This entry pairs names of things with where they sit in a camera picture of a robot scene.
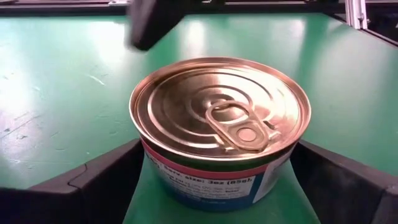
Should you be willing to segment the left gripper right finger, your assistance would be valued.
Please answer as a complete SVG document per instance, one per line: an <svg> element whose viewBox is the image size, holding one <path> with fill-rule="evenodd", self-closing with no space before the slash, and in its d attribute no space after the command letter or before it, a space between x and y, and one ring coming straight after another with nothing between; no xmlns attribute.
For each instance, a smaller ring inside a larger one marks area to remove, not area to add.
<svg viewBox="0 0 398 224"><path fill-rule="evenodd" d="M304 140L290 162L321 224L398 224L398 177Z"/></svg>

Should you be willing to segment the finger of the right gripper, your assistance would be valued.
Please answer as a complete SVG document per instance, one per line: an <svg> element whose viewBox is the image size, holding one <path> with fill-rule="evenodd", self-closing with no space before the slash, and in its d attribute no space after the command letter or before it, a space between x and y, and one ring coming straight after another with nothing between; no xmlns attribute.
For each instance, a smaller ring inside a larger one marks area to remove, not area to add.
<svg viewBox="0 0 398 224"><path fill-rule="evenodd" d="M186 15L187 0L132 0L128 8L128 44L150 50Z"/></svg>

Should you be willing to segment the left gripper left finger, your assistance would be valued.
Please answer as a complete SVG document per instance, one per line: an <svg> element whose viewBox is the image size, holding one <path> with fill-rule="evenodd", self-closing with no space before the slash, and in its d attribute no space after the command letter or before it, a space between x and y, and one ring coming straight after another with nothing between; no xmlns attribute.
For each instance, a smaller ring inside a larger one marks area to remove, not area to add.
<svg viewBox="0 0 398 224"><path fill-rule="evenodd" d="M122 224L143 160L135 139L28 189L0 187L0 224Z"/></svg>

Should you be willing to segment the gold-lid blue-label tuna can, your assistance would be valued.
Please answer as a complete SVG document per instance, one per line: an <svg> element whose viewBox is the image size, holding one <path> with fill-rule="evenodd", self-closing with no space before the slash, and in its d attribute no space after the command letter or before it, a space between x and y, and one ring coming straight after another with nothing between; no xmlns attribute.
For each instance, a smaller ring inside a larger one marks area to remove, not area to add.
<svg viewBox="0 0 398 224"><path fill-rule="evenodd" d="M163 188L199 210L248 208L273 188L312 109L294 80L261 63L202 57L162 67L129 99Z"/></svg>

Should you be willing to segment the green table mat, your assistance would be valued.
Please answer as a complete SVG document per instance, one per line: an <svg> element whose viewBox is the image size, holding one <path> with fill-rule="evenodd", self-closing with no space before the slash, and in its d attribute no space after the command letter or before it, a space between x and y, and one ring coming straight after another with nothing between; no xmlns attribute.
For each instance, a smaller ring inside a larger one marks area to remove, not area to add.
<svg viewBox="0 0 398 224"><path fill-rule="evenodd" d="M306 92L304 139L398 176L398 47L323 14L187 16L148 52L123 16L0 18L0 187L26 189L137 137L150 72L198 57L263 63Z"/></svg>

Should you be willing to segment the black metal rig frame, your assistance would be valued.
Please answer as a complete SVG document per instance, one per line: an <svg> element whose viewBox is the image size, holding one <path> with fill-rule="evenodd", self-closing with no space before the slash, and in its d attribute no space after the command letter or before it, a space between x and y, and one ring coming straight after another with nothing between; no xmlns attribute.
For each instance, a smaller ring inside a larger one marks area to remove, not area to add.
<svg viewBox="0 0 398 224"><path fill-rule="evenodd" d="M124 14L132 0L0 0L0 17ZM345 0L187 0L187 14L324 13L346 16ZM390 15L398 0L366 0L368 27Z"/></svg>

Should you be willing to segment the silver metal bracket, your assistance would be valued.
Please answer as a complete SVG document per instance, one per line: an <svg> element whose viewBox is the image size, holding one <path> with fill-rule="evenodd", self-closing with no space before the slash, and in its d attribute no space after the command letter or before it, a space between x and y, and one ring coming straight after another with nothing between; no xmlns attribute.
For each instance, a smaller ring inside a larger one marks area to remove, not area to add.
<svg viewBox="0 0 398 224"><path fill-rule="evenodd" d="M355 29L366 30L368 18L366 0L345 0L346 22Z"/></svg>

